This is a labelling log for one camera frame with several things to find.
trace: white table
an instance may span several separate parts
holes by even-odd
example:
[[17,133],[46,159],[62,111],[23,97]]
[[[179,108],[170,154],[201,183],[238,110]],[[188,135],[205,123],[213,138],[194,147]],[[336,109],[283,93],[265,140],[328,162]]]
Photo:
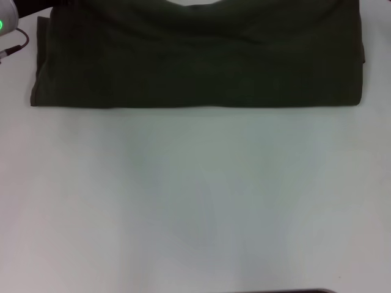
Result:
[[391,3],[362,16],[362,105],[282,110],[31,108],[21,20],[32,42],[0,65],[0,292],[391,292]]

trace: folded shirt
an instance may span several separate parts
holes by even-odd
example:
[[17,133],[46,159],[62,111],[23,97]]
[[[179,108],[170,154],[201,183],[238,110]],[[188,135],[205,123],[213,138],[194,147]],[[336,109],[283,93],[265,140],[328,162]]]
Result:
[[353,106],[359,0],[79,0],[38,19],[32,106]]

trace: olive green towel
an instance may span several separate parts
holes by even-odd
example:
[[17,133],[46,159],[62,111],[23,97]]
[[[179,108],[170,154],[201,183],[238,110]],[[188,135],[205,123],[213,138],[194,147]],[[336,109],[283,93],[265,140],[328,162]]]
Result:
[[359,0],[79,0],[38,21],[32,106],[353,106]]

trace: black cable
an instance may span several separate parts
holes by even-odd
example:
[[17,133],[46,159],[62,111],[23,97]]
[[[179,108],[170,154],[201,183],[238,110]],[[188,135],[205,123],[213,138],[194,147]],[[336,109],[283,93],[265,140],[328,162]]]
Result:
[[5,49],[3,51],[0,51],[0,60],[2,58],[5,58],[9,55],[12,55],[13,53],[16,53],[20,50],[22,50],[24,47],[27,46],[27,44],[30,42],[30,38],[28,36],[27,33],[25,33],[25,31],[22,31],[21,29],[17,28],[16,29],[18,32],[21,32],[25,37],[26,37],[26,42],[23,44],[23,45],[17,45],[17,46],[14,46],[12,48],[9,48],[9,49]]
[[26,37],[26,42],[25,42],[23,45],[21,45],[21,49],[23,49],[23,48],[26,47],[26,46],[29,44],[29,42],[30,42],[29,35],[28,35],[25,31],[21,30],[20,28],[17,28],[16,30],[17,30],[18,32],[21,32],[22,34],[24,34],[24,36]]

